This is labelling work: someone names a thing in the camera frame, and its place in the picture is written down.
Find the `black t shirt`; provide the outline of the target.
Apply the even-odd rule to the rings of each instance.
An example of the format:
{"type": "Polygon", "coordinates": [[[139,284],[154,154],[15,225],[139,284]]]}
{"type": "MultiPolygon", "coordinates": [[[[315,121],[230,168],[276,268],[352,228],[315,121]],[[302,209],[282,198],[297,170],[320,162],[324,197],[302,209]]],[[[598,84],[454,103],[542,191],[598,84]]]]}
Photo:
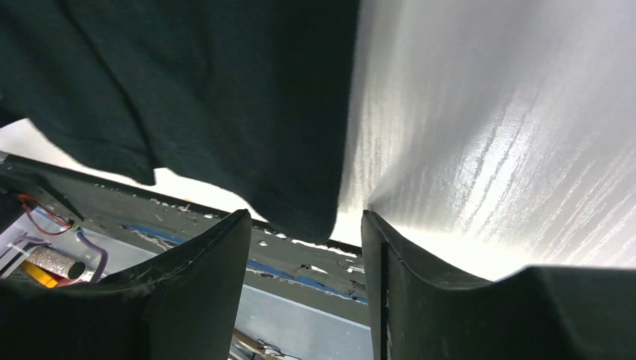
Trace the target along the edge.
{"type": "Polygon", "coordinates": [[[79,163],[244,199],[321,244],[335,227],[358,1],[3,1],[1,123],[79,163]]]}

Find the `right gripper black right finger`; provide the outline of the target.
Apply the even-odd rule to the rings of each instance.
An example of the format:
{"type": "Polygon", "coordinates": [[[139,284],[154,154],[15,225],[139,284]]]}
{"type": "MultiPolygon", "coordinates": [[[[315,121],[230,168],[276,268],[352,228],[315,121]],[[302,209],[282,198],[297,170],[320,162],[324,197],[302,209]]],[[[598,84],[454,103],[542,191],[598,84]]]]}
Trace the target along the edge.
{"type": "Polygon", "coordinates": [[[463,271],[361,217],[375,359],[633,359],[635,272],[530,266],[463,271]]]}

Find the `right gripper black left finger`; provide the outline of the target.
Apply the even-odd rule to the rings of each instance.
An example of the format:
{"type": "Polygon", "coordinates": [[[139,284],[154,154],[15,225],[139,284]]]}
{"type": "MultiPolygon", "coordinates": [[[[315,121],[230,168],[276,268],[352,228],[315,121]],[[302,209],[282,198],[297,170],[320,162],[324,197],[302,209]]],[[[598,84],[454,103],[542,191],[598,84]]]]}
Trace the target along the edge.
{"type": "Polygon", "coordinates": [[[98,283],[1,282],[3,359],[226,359],[251,245],[251,216],[98,283]]]}

